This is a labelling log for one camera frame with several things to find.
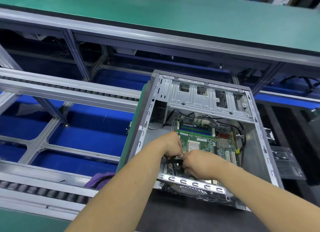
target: green circuit board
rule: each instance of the green circuit board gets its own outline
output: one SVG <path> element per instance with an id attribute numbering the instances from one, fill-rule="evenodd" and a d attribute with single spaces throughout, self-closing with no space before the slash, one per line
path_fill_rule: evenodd
<path id="1" fill-rule="evenodd" d="M 230 126 L 201 118 L 176 116 L 173 130 L 180 137 L 184 153 L 192 149 L 200 149 L 214 153 L 237 165 L 234 133 Z M 172 164 L 168 168 L 169 173 L 174 174 Z M 178 176 L 192 178 L 190 175 L 184 174 L 182 161 L 178 157 L 174 161 L 174 168 Z"/>

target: purple cloth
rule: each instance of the purple cloth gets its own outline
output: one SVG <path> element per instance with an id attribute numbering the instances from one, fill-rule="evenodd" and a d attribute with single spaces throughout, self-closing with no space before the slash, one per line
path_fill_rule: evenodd
<path id="1" fill-rule="evenodd" d="M 95 174 L 91 179 L 90 181 L 88 181 L 84 187 L 88 187 L 88 188 L 93 188 L 94 185 L 100 180 L 102 179 L 103 177 L 106 177 L 106 176 L 114 176 L 115 173 L 112 173 L 112 172 L 107 172 L 105 174 L 103 173 L 97 173 Z M 99 185 L 96 187 L 97 190 L 100 190 L 105 184 L 107 184 L 110 180 L 112 179 L 111 178 L 108 178 L 108 179 L 105 179 L 103 180 L 102 182 L 99 183 Z"/>

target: white sticker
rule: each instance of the white sticker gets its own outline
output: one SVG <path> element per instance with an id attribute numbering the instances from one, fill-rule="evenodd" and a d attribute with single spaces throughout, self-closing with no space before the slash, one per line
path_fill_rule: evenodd
<path id="1" fill-rule="evenodd" d="M 198 141 L 207 141 L 206 139 L 197 138 Z"/>

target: person's right arm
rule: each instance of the person's right arm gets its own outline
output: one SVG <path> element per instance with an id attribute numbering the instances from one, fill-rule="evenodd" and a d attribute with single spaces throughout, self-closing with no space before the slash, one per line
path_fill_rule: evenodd
<path id="1" fill-rule="evenodd" d="M 201 150 L 182 157 L 183 168 L 198 179 L 218 180 L 272 232 L 320 231 L 320 208 L 266 182 L 223 158 Z"/>

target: metal computer chassis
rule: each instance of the metal computer chassis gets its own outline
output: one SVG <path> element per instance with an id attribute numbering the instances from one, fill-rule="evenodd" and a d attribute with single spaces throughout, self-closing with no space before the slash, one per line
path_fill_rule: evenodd
<path id="1" fill-rule="evenodd" d="M 160 100 L 167 103 L 166 116 L 169 108 L 178 108 L 241 121 L 247 136 L 250 137 L 247 140 L 243 168 L 282 188 L 250 88 L 158 70 L 154 71 L 149 84 L 150 92 L 144 96 L 146 101 L 139 113 L 141 116 L 138 120 L 137 133 L 127 161 L 147 142 L 163 134 L 163 128 L 159 131 L 148 130 L 155 101 Z M 183 84 L 188 85 L 189 91 L 181 88 Z M 164 165 L 160 167 L 154 188 L 247 210 L 247 207 L 227 188 L 166 174 Z"/>

